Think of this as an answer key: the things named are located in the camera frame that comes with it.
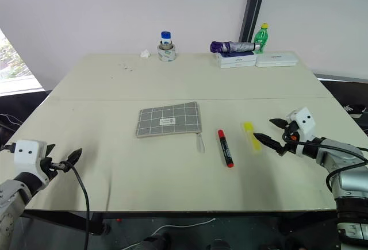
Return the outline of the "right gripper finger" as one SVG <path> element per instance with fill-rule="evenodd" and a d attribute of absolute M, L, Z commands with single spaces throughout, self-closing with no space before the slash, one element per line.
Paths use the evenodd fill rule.
<path fill-rule="evenodd" d="M 260 143 L 275 150 L 276 152 L 284 151 L 283 146 L 279 142 L 273 140 L 270 136 L 263 133 L 253 133 L 253 135 Z"/>
<path fill-rule="evenodd" d="M 269 119 L 269 121 L 281 129 L 286 129 L 288 127 L 288 122 L 281 118 L 273 118 L 273 119 Z"/>

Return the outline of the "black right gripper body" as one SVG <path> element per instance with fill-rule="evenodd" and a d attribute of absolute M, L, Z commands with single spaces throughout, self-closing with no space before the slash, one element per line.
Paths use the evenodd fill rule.
<path fill-rule="evenodd" d="M 283 146 L 283 152 L 277 152 L 280 156 L 283 156 L 286 152 L 296 154 L 296 148 L 300 140 L 298 130 L 299 126 L 295 121 L 288 123 L 288 127 L 283 129 L 282 139 L 285 145 Z"/>

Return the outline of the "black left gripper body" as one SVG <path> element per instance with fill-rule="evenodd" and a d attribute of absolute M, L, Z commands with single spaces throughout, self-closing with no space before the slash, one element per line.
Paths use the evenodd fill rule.
<path fill-rule="evenodd" d="M 71 169 L 66 161 L 54 163 L 50 157 L 46 157 L 45 159 L 41 160 L 40 167 L 49 180 L 52 180 L 54 177 L 56 177 L 58 175 L 58 171 L 68 172 Z"/>

